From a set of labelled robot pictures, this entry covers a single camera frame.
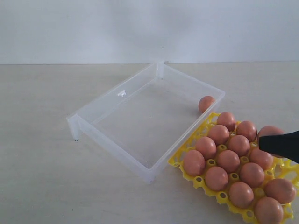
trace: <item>brown egg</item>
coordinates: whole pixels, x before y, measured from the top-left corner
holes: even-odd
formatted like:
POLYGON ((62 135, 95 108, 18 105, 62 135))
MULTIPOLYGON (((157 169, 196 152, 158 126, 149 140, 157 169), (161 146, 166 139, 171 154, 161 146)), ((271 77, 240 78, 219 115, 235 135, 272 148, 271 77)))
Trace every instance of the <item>brown egg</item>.
POLYGON ((205 183, 213 191, 224 190, 228 184, 228 174, 221 167, 211 167, 206 172, 205 183))
POLYGON ((270 197, 263 197, 258 200, 254 214, 260 224, 280 224, 284 218, 282 206, 270 197))
POLYGON ((190 176, 202 175, 206 167, 204 156, 197 150, 190 150, 184 156, 184 171, 190 176))
POLYGON ((240 180, 247 183, 252 188, 260 186, 265 179, 263 169, 256 163, 249 162, 242 166, 240 170, 240 180))
POLYGON ((246 156, 250 150, 250 142, 243 135, 236 135, 228 142, 228 149, 234 151, 238 156, 246 156))
POLYGON ((249 156, 250 162, 255 162, 263 169, 269 169, 273 164, 273 156, 267 152, 260 150, 258 147, 254 148, 249 156))
POLYGON ((228 173, 235 172, 240 166, 240 158, 231 150, 221 152, 217 158, 217 165, 228 173))
POLYGON ((214 97, 205 96, 200 99, 198 103, 198 109, 200 112, 205 112, 215 102, 214 97))
MULTIPOLYGON (((267 125, 265 127, 262 127, 261 130, 258 132, 257 143, 258 143, 259 137, 270 136, 270 135, 280 135, 280 134, 285 134, 285 132, 281 128, 267 125)), ((280 156, 280 155, 275 155, 275 154, 272 154, 272 155, 275 157, 278 157, 278 158, 283 158, 283 156, 280 156)))
POLYGON ((249 141, 254 141, 257 130, 255 124, 246 120, 238 125, 236 133, 245 136, 249 141))
POLYGON ((228 197, 235 207, 246 209, 253 202, 254 194, 251 187, 247 184, 235 182, 230 186, 228 197))
POLYGON ((230 132, 233 132, 235 130, 236 120, 234 115, 230 112, 222 112, 218 116, 216 123, 218 125, 225 126, 230 132))
POLYGON ((273 179, 265 186, 266 196, 278 200, 281 204, 293 201, 297 195, 296 187, 286 179, 273 179))
POLYGON ((210 129, 208 137, 213 139, 216 145, 225 144, 229 139, 229 131, 223 125, 215 125, 210 129))
POLYGON ((196 141, 195 149, 204 156, 206 160, 212 159, 216 155, 216 144, 209 137, 201 137, 196 141))

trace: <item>white table surface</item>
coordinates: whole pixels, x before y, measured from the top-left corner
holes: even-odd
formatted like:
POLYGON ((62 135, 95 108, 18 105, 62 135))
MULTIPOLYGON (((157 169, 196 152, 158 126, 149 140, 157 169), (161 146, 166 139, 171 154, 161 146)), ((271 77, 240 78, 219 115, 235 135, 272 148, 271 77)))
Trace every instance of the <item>white table surface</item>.
MULTIPOLYGON (((144 66, 0 66, 0 223, 242 223, 177 168, 147 185, 86 136, 72 139, 66 116, 144 66)), ((220 112, 299 129, 299 62, 171 66, 226 91, 220 112)), ((288 223, 299 200, 293 209, 288 223)))

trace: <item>yellow egg tray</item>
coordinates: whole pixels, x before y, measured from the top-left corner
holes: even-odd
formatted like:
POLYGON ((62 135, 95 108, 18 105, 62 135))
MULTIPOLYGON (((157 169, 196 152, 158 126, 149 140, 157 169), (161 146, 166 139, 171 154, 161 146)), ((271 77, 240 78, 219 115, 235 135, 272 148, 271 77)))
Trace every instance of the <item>yellow egg tray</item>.
MULTIPOLYGON (((254 206, 255 206, 256 202, 261 197, 265 196, 263 188, 269 180, 272 180, 275 178, 286 178, 286 179, 290 180, 297 187, 297 196, 299 196, 299 190, 298 190, 299 189, 299 165, 298 164, 291 165, 291 162, 292 162, 291 160, 279 159, 279 158, 275 157, 271 168, 268 170, 264 170, 265 180, 264 180, 263 184, 259 188, 253 189, 253 192, 255 194, 255 199, 254 199, 253 203, 251 204, 251 206, 248 209, 239 209, 239 208, 235 207, 230 202, 230 200, 228 198, 228 190, 232 183, 239 181, 238 173, 239 173, 242 165, 249 162, 249 154, 250 154, 251 150, 257 147, 256 141, 250 143, 250 151, 247 154, 247 156, 243 156, 240 158, 241 166, 239 167, 239 169, 235 173, 229 174, 228 186, 223 191, 216 192, 216 191, 210 190, 206 186, 204 179, 205 179, 205 174, 206 174, 206 171, 208 170, 208 168, 210 168, 212 166, 216 166, 216 160, 217 160, 218 154, 224 150, 227 150, 226 145, 219 145, 217 147, 217 154, 215 156, 215 159, 210 159, 210 160, 206 161, 206 170, 203 175, 192 177, 192 176, 189 176, 183 169, 183 158, 184 158, 185 153, 190 150, 195 149, 195 142, 197 139, 199 139, 203 136, 207 136, 209 129, 211 127, 213 127, 214 125, 216 125, 216 120, 217 120, 218 116, 219 116, 219 113, 211 113, 209 115, 209 117, 190 136, 190 138, 169 159, 168 163, 174 167, 179 167, 179 169, 183 173, 183 177, 186 180, 193 182, 194 188, 196 188, 196 189, 203 188, 205 194, 208 196, 215 196, 216 200, 219 204, 227 204, 229 211, 231 211, 233 213, 241 214, 244 222, 257 224, 258 221, 254 215, 254 206), (286 177, 290 173, 294 174, 294 176, 291 179, 286 177)), ((235 132, 230 132, 230 138, 235 135, 236 135, 235 132)), ((285 223, 285 221, 287 219, 294 219, 294 214, 293 214, 293 210, 291 207, 291 203, 284 204, 284 205, 282 205, 282 207, 284 209, 284 219, 282 221, 282 224, 283 224, 283 223, 285 223)))

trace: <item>white wall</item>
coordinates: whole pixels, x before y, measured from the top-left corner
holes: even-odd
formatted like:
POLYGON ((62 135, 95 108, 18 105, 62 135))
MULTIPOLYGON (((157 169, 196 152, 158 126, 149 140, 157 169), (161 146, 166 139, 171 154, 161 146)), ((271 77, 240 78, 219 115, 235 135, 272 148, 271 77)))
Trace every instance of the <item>white wall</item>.
POLYGON ((298 0, 0 0, 0 63, 299 60, 298 0))

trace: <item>clear plastic container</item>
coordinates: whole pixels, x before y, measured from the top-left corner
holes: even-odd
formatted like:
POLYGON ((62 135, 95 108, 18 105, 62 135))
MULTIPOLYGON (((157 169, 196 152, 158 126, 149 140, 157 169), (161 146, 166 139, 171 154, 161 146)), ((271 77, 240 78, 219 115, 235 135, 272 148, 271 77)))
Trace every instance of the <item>clear plastic container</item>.
POLYGON ((225 92, 175 70, 151 64, 67 118, 74 140, 82 133, 145 182, 152 182, 172 154, 207 116, 225 92), (204 96, 215 102, 203 114, 204 96))

